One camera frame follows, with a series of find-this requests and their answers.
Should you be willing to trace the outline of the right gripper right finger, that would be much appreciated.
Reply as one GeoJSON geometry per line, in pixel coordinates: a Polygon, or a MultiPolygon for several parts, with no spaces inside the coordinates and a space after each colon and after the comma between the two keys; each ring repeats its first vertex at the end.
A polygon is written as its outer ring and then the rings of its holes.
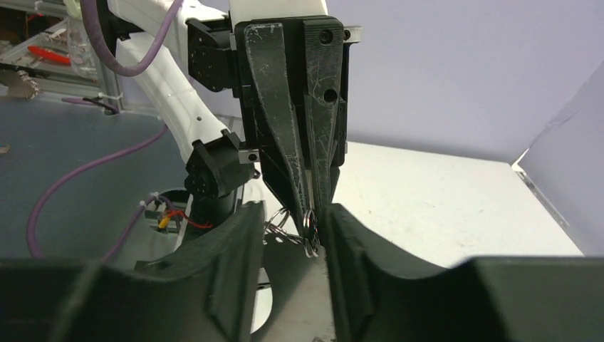
{"type": "Polygon", "coordinates": [[[601,341],[603,259],[478,256],[451,269],[340,204],[320,220],[338,341],[601,341]]]}

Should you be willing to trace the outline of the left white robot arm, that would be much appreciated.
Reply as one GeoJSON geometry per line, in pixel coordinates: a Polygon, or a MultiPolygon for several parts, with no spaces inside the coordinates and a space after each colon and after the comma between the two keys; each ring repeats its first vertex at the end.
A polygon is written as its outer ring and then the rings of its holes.
{"type": "Polygon", "coordinates": [[[324,1],[82,1],[93,50],[132,78],[206,198],[264,182],[298,234],[321,234],[345,160],[350,47],[324,1]]]}

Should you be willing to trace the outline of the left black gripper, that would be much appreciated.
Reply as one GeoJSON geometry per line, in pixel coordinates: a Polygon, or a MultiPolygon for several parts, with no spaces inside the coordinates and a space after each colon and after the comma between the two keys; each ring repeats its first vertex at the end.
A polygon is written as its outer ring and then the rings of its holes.
{"type": "Polygon", "coordinates": [[[310,235],[308,200],[321,218],[345,160],[349,55],[361,32],[328,15],[234,28],[245,145],[302,237],[310,235]]]}

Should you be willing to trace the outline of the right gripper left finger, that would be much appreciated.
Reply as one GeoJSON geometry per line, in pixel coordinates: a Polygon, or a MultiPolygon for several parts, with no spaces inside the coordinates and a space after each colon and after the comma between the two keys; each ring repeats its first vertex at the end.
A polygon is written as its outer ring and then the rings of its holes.
{"type": "Polygon", "coordinates": [[[3,260],[3,341],[249,341],[264,204],[132,271],[99,261],[3,260]]]}

